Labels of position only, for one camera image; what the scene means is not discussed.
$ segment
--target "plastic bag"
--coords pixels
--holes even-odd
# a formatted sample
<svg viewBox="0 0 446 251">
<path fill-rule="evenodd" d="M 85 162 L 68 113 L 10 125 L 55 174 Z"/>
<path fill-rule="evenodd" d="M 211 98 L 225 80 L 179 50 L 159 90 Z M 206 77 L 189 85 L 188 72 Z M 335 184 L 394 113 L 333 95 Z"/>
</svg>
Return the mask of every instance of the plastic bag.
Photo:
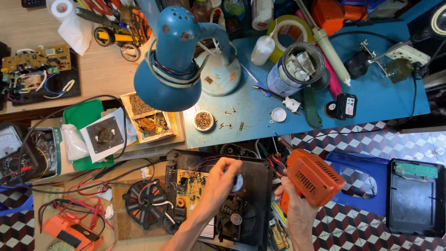
<svg viewBox="0 0 446 251">
<path fill-rule="evenodd" d="M 62 125 L 61 129 L 63 137 L 66 140 L 66 150 L 69 160 L 74 161 L 90 155 L 82 135 L 74 125 Z"/>
</svg>

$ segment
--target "blue plastic stool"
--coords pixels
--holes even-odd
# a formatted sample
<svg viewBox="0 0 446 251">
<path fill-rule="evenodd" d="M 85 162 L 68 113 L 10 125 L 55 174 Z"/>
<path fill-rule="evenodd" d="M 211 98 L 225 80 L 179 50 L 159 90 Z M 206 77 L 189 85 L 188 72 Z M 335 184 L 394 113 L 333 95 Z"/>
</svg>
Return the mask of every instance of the blue plastic stool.
<svg viewBox="0 0 446 251">
<path fill-rule="evenodd" d="M 332 201 L 356 207 L 374 214 L 386 215 L 387 205 L 387 164 L 388 159 L 377 158 L 365 154 L 330 152 L 325 158 L 339 174 L 342 167 L 356 169 L 373 177 L 376 181 L 376 195 L 371 199 L 353 197 L 339 192 Z"/>
<path fill-rule="evenodd" d="M 14 189 L 14 188 L 4 188 L 4 187 L 0 187 L 0 192 L 9 190 L 9 189 Z M 3 205 L 3 203 L 1 203 L 0 205 L 0 217 L 8 215 L 8 214 L 12 214 L 12 213 L 18 213 L 21 211 L 26 211 L 26 210 L 34 210 L 34 201 L 33 201 L 33 194 L 31 194 L 31 196 L 29 196 L 29 198 L 25 201 L 25 203 L 23 203 L 21 206 L 16 207 L 16 208 L 12 208 L 12 209 L 4 209 L 6 208 L 5 205 Z"/>
</svg>

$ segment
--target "blue desk lamp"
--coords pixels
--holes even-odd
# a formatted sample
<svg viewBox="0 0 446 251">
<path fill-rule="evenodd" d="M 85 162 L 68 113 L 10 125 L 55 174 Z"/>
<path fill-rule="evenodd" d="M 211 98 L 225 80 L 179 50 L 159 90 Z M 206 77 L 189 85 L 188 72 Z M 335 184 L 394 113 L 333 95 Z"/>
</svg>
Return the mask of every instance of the blue desk lamp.
<svg viewBox="0 0 446 251">
<path fill-rule="evenodd" d="M 240 63 L 231 54 L 223 28 L 197 23 L 192 13 L 177 6 L 161 11 L 156 25 L 156 50 L 152 50 L 153 41 L 133 79 L 136 93 L 147 105 L 165 112 L 184 111 L 197 103 L 202 89 L 210 96 L 235 90 Z M 193 60 L 195 45 L 208 38 L 218 40 L 221 52 L 205 52 L 207 56 L 198 64 Z"/>
</svg>

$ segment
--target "blue wire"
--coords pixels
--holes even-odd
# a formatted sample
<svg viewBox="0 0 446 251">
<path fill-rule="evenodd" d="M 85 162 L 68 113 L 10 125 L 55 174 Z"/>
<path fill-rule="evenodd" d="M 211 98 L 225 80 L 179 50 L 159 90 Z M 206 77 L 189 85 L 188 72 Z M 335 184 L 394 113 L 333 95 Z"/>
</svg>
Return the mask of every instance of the blue wire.
<svg viewBox="0 0 446 251">
<path fill-rule="evenodd" d="M 47 91 L 47 92 L 50 92 L 50 93 L 52 93 L 52 94 L 62 94 L 62 93 L 66 93 L 66 92 L 59 92 L 59 93 L 57 93 L 57 92 L 52 92 L 52 91 L 50 91 L 50 90 L 48 90 L 48 87 L 46 86 L 46 82 L 48 82 L 48 80 L 52 77 L 52 76 L 54 76 L 54 75 L 57 75 L 58 73 L 54 73 L 54 74 L 52 74 L 51 76 L 49 76 L 49 77 L 47 77 L 46 78 L 46 80 L 45 80 L 45 82 L 43 83 L 43 88 L 45 88 L 45 90 Z"/>
</svg>

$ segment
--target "cooling fan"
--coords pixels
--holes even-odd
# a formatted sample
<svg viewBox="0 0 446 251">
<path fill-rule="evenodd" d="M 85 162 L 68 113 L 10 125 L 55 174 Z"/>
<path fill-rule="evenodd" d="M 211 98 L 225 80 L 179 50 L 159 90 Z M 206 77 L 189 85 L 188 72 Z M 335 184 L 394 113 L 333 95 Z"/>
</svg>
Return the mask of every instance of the cooling fan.
<svg viewBox="0 0 446 251">
<path fill-rule="evenodd" d="M 243 199 L 229 196 L 220 207 L 219 239 L 241 241 L 252 237 L 259 229 L 260 214 L 257 207 Z"/>
<path fill-rule="evenodd" d="M 167 209 L 167 204 L 153 205 L 166 201 L 159 179 L 134 183 L 122 198 L 127 213 L 145 230 L 149 229 L 150 225 L 162 221 Z"/>
</svg>

